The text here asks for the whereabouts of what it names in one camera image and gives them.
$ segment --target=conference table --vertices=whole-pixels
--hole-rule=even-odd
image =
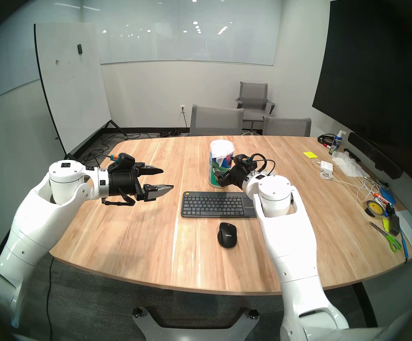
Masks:
[[[58,244],[50,251],[59,261],[79,269],[141,285],[180,291],[229,295],[279,294],[277,274],[266,253],[257,218],[185,218],[185,191],[240,191],[236,186],[213,188],[208,182],[209,147],[216,139],[233,142],[234,154],[261,153],[276,162],[274,174],[288,178],[304,202],[317,241],[317,262],[324,289],[350,285],[392,270],[405,262],[404,252],[390,250],[373,228],[356,198],[357,188],[324,180],[303,152],[330,161],[316,138],[287,136],[203,136],[128,140],[111,154],[125,152],[136,161],[164,170],[139,178],[141,185],[174,185],[156,201],[134,206],[85,202]],[[106,158],[101,167],[111,163]],[[334,178],[360,186],[338,166]],[[360,191],[363,200],[366,193]],[[110,197],[110,201],[122,201]],[[402,204],[396,210],[405,209]],[[220,222],[237,227],[237,245],[219,245]],[[412,247],[406,241],[412,258]]]

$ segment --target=black tv screen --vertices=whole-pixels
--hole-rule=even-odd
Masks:
[[[374,143],[412,178],[412,21],[393,0],[330,3],[313,107]]]

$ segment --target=wall-mounted whiteboard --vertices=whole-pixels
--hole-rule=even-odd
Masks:
[[[46,102],[62,148],[70,153],[112,119],[96,27],[76,22],[36,23],[34,36]]]
[[[97,25],[102,64],[167,59],[274,64],[281,0],[83,4],[95,9],[84,10],[83,19]]]
[[[199,60],[273,65],[280,13],[281,0],[31,0],[0,26],[0,95],[39,78],[36,22],[96,24],[101,64]]]
[[[80,2],[31,0],[0,25],[0,95],[39,79],[34,50],[34,23],[81,21]]]

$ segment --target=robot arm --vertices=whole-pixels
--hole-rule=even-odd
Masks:
[[[0,306],[18,327],[29,277],[38,261],[61,239],[82,204],[102,199],[105,205],[130,205],[154,201],[169,192],[172,185],[140,186],[138,177],[163,170],[135,162],[119,154],[108,169],[84,166],[77,161],[57,161],[36,187],[31,189],[15,213],[6,245],[0,255]],[[89,176],[92,185],[85,183]],[[106,201],[122,196],[124,202]]]
[[[318,340],[335,329],[347,329],[346,319],[329,302],[321,286],[315,233],[299,192],[283,176],[256,171],[255,155],[237,155],[233,168],[214,174],[220,185],[237,185],[253,199],[283,295],[281,340]],[[291,205],[294,213],[288,214]]]

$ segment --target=keyboard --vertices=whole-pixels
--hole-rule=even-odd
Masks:
[[[256,217],[253,201],[242,192],[184,192],[183,217]]]

